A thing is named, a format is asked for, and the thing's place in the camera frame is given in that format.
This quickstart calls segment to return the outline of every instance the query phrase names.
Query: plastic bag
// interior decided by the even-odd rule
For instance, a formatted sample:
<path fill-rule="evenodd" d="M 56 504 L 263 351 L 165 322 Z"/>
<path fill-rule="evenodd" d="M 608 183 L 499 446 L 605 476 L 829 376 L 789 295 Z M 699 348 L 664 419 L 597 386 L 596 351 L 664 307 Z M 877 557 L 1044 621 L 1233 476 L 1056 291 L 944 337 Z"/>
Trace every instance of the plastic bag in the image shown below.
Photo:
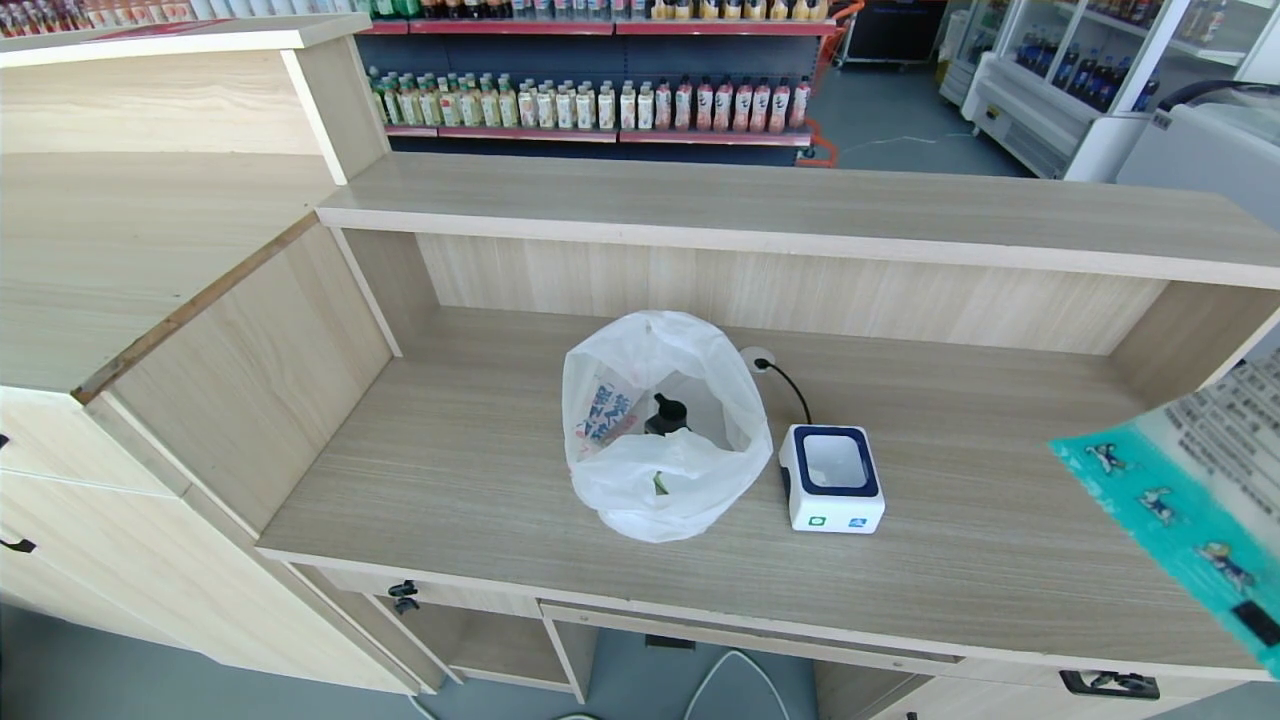
<path fill-rule="evenodd" d="M 644 434 L 655 393 L 686 405 L 687 428 Z M 562 419 L 579 498 L 645 542 L 701 534 L 773 455 L 746 363 L 719 328 L 686 313 L 632 313 L 570 350 Z"/>

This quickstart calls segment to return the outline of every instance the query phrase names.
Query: wood grain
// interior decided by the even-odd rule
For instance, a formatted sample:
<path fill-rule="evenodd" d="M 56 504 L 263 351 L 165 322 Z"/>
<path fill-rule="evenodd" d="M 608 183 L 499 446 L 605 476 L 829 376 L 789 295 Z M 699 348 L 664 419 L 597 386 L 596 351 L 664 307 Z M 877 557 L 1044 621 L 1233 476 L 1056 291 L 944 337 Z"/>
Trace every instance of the wood grain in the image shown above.
<path fill-rule="evenodd" d="M 394 354 L 402 355 L 401 342 L 421 329 L 422 318 L 439 307 L 431 275 L 426 270 L 417 241 L 410 233 L 383 231 L 342 231 L 356 261 L 353 272 L 369 286 L 366 297 L 390 333 Z"/>
<path fill-rule="evenodd" d="M 1181 707 L 1192 698 L 1161 694 L 1160 700 L 1080 697 L 1065 688 L 1041 688 L 933 678 L 920 689 L 873 715 L 870 720 L 901 720 L 915 712 L 922 720 L 1142 720 Z"/>
<path fill-rule="evenodd" d="M 256 534 L 389 357 L 333 236 L 316 225 L 110 393 Z"/>
<path fill-rule="evenodd" d="M 346 184 L 390 152 L 387 132 L 369 102 L 369 79 L 347 37 L 305 50 L 282 50 L 302 111 L 335 184 Z"/>
<path fill-rule="evenodd" d="M 595 641 L 599 629 L 594 625 L 557 623 L 543 618 L 543 626 L 550 637 L 556 656 L 577 702 L 586 703 L 591 689 L 591 669 L 595 662 Z"/>
<path fill-rule="evenodd" d="M 393 152 L 317 213 L 342 228 L 1280 287 L 1275 231 L 1219 195 L 1147 187 Z"/>
<path fill-rule="evenodd" d="M 786 633 L 769 633 L 746 628 L 716 625 L 712 623 L 658 618 L 640 612 L 600 610 L 581 605 L 543 602 L 541 607 L 543 618 L 550 620 L 595 625 L 598 628 L 612 628 L 614 630 L 626 630 L 628 633 L 666 635 L 726 647 L 759 650 L 763 652 L 790 655 L 791 657 L 808 657 L 812 660 L 826 660 L 844 665 L 899 670 L 904 673 L 946 675 L 954 673 L 957 664 L 964 660 L 963 657 L 954 655 L 911 652 L 888 647 L 841 643 Z M 977 676 L 975 670 L 972 670 L 972 673 L 973 674 L 965 676 Z"/>
<path fill-rule="evenodd" d="M 527 618 L 472 611 L 451 665 L 468 678 L 572 692 L 547 629 Z"/>
<path fill-rule="evenodd" d="M 339 589 L 380 597 L 390 597 L 389 591 L 392 587 L 403 583 L 406 579 L 411 579 L 396 575 L 355 573 L 333 568 L 319 568 L 317 570 Z M 499 615 L 516 615 L 517 618 L 543 616 L 541 609 L 538 606 L 538 600 L 532 596 L 463 588 L 442 583 L 415 582 L 415 587 L 417 587 L 417 594 L 413 596 L 413 600 L 419 602 L 483 610 Z"/>
<path fill-rule="evenodd" d="M 0 386 L 0 468 L 60 480 L 175 497 L 84 413 L 72 396 Z"/>
<path fill-rule="evenodd" d="M 5 155 L 320 155 L 279 51 L 10 68 L 3 79 Z"/>
<path fill-rule="evenodd" d="M 440 304 L 449 306 L 605 318 L 684 310 L 719 325 L 1087 355 L 1111 352 L 1165 286 L 924 263 L 417 238 Z"/>
<path fill-rule="evenodd" d="M 1280 292 L 1170 283 L 1111 354 L 1152 406 L 1221 378 L 1280 322 Z"/>
<path fill-rule="evenodd" d="M 5 527 L 41 559 L 227 665 L 404 692 L 183 501 L 6 474 Z"/>
<path fill-rule="evenodd" d="M 5 155 L 0 382 L 69 392 L 332 188 L 319 156 Z"/>
<path fill-rule="evenodd" d="M 928 680 L 928 675 L 817 661 L 818 720 L 868 720 Z"/>
<path fill-rule="evenodd" d="M 886 521 L 870 537 L 794 533 L 771 464 L 705 534 L 652 546 L 600 524 L 564 468 L 562 357 L 603 324 L 440 309 L 425 351 L 387 366 L 259 548 L 882 647 L 1266 678 L 1044 448 L 1140 411 L 1106 359 L 730 331 L 777 348 L 818 421 L 867 428 Z M 781 378 L 758 386 L 781 438 L 799 404 Z"/>

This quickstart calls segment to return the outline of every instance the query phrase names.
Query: drawer handle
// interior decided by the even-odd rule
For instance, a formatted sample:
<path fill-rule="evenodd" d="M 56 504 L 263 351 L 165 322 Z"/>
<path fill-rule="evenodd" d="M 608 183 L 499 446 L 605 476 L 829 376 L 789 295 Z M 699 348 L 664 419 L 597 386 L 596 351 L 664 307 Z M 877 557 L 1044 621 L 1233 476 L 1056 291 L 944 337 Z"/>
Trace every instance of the drawer handle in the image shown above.
<path fill-rule="evenodd" d="M 4 542 L 4 541 L 0 541 L 0 544 L 8 547 L 9 550 L 12 550 L 14 552 L 31 552 L 31 551 L 36 550 L 36 543 L 31 542 L 27 538 L 22 538 L 18 542 Z"/>
<path fill-rule="evenodd" d="M 1071 694 L 1160 700 L 1160 685 L 1156 684 L 1156 679 L 1137 673 L 1100 671 L 1098 676 L 1089 682 L 1085 682 L 1076 670 L 1061 670 L 1059 676 Z"/>

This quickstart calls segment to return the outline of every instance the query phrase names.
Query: display fridge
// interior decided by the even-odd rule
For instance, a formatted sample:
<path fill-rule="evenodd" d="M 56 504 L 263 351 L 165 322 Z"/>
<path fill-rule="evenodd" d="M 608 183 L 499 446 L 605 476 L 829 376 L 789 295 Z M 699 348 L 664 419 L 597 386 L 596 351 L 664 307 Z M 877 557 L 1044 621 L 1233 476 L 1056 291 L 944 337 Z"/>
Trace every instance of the display fridge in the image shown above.
<path fill-rule="evenodd" d="M 973 73 L 978 69 L 978 60 L 983 53 L 996 46 L 1000 28 L 1009 15 L 1009 4 L 1010 0 L 977 0 L 973 4 L 960 36 L 960 46 L 938 87 L 940 95 L 956 105 L 964 102 L 969 85 L 973 83 Z"/>
<path fill-rule="evenodd" d="M 1277 0 L 1014 0 L 961 114 L 1039 177 L 1111 182 L 1165 94 L 1280 81 Z"/>

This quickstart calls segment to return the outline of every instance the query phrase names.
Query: floor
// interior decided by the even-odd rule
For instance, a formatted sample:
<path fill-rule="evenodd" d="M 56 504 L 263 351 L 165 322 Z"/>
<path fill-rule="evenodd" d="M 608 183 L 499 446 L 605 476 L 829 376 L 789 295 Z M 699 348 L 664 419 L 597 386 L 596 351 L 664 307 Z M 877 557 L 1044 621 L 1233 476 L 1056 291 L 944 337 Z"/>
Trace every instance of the floor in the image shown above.
<path fill-rule="evenodd" d="M 933 68 L 832 70 L 812 104 L 840 168 L 1029 177 L 989 138 L 974 138 L 933 83 Z M 4 720 L 413 720 L 408 701 L 352 688 L 225 667 L 200 655 L 101 633 L 22 610 L 0 609 L 0 716 Z M 680 720 L 721 656 L 645 648 L 604 632 L 590 702 L 564 694 L 468 682 L 422 702 L 438 720 L 550 720 L 590 712 L 602 720 Z M 808 661 L 751 653 L 777 684 L 794 720 L 817 716 Z M 1275 717 L 1280 684 L 1243 685 L 1160 720 Z M 691 720 L 774 720 L 776 703 L 745 664 L 727 662 Z"/>

